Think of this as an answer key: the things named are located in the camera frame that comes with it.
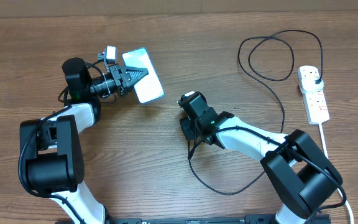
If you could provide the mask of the blue Samsung Galaxy smartphone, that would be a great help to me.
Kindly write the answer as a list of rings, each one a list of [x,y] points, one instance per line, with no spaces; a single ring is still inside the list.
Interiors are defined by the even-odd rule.
[[[134,85],[140,103],[148,103],[164,96],[162,84],[145,47],[123,53],[122,58],[126,66],[146,68],[148,71],[148,74]]]

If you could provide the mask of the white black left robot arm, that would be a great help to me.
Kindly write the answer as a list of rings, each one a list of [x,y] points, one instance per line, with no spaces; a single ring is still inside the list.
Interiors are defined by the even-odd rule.
[[[78,57],[66,60],[63,109],[21,123],[18,176],[28,193],[57,202],[72,223],[112,223],[85,183],[79,135],[99,121],[102,98],[128,94],[149,71],[112,64],[107,73],[92,78],[90,67],[96,64]]]

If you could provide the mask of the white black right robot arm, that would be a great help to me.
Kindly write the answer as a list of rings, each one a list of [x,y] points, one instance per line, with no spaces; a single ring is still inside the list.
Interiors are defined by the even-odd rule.
[[[306,132],[297,129],[284,134],[256,128],[227,111],[217,113],[198,91],[182,95],[178,105],[186,113],[180,126],[188,141],[189,159],[204,142],[260,162],[283,203],[270,223],[311,223],[318,212],[346,203],[343,195],[339,203],[325,205],[335,191],[344,194],[343,179]]]

